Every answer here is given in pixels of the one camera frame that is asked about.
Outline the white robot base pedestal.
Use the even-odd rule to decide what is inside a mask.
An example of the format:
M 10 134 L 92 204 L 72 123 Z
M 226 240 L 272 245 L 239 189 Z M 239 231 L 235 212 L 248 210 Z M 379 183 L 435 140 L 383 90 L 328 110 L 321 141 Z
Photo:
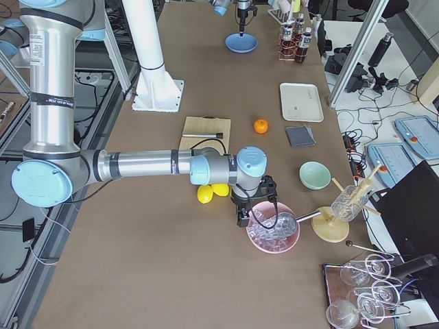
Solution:
M 166 71 L 153 3 L 127 0 L 123 8 L 141 69 L 132 109 L 177 113 L 184 82 Z

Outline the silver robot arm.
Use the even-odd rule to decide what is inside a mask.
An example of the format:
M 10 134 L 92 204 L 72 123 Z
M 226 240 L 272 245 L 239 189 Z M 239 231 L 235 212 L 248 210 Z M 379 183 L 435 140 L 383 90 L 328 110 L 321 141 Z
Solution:
M 235 18 L 236 23 L 239 26 L 239 36 L 243 36 L 245 33 L 245 28 L 247 25 L 247 19 L 249 13 L 253 16 L 257 15 L 257 7 L 253 4 L 251 0 L 210 0 L 208 3 L 213 7 L 214 12 L 219 16 L 224 16 L 227 13 L 229 7 L 235 5 Z
M 252 203 L 277 202 L 276 184 L 265 174 L 266 155 L 257 147 L 221 154 L 205 147 L 189 150 L 107 152 L 80 149 L 73 139 L 75 42 L 105 36 L 102 1 L 22 1 L 21 20 L 29 29 L 31 138 L 12 187 L 25 202 L 52 207 L 95 182 L 127 177 L 187 174 L 195 185 L 227 184 L 244 228 Z

